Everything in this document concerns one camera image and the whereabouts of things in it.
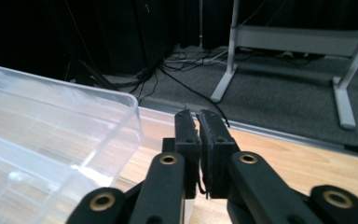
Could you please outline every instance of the clear plastic bin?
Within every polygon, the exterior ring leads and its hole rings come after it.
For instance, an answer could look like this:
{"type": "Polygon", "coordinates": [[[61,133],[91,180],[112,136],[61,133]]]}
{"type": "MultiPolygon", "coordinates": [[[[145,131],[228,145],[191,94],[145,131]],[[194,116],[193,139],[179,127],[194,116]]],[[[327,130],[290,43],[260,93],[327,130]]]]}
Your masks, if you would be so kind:
{"type": "Polygon", "coordinates": [[[0,223],[63,223],[142,139],[131,95],[0,67],[0,223]]]}

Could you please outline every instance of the wooden table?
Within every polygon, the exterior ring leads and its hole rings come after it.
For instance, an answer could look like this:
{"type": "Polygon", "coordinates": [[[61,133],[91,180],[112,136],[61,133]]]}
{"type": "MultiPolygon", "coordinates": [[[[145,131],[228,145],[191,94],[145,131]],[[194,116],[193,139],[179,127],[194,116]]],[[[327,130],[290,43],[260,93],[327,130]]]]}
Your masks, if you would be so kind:
{"type": "MultiPolygon", "coordinates": [[[[174,137],[173,116],[140,108],[145,141],[120,174],[114,187],[127,190],[145,179],[150,162],[159,154],[162,138],[174,137]]],[[[293,189],[309,195],[319,185],[333,185],[358,196],[358,158],[316,147],[229,129],[241,150],[262,156],[293,189]]],[[[198,194],[189,223],[231,223],[226,200],[206,200],[198,194]]]]}

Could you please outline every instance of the metal stand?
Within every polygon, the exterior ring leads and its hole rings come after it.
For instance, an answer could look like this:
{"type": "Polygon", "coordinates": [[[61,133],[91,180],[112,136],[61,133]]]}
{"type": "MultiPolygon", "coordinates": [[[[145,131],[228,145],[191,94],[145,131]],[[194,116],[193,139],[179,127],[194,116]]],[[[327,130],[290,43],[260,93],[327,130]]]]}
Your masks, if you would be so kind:
{"type": "Polygon", "coordinates": [[[220,102],[234,76],[237,69],[236,64],[234,64],[237,46],[351,57],[348,72],[342,78],[335,77],[333,82],[339,123],[344,129],[354,129],[356,123],[351,110],[347,87],[358,68],[358,31],[239,26],[237,22],[239,3],[240,0],[234,0],[227,71],[217,85],[211,99],[216,103],[220,102]]]}

